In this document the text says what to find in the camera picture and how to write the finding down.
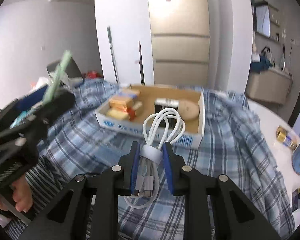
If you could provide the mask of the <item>person's left hand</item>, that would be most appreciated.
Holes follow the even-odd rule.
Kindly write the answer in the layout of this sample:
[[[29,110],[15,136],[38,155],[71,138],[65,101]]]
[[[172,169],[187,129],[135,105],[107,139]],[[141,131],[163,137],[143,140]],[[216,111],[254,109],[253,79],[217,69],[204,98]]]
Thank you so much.
[[[12,183],[14,191],[12,198],[15,201],[15,209],[18,212],[27,213],[32,207],[33,199],[30,186],[26,180],[25,175]],[[0,210],[8,211],[8,207],[0,200]]]

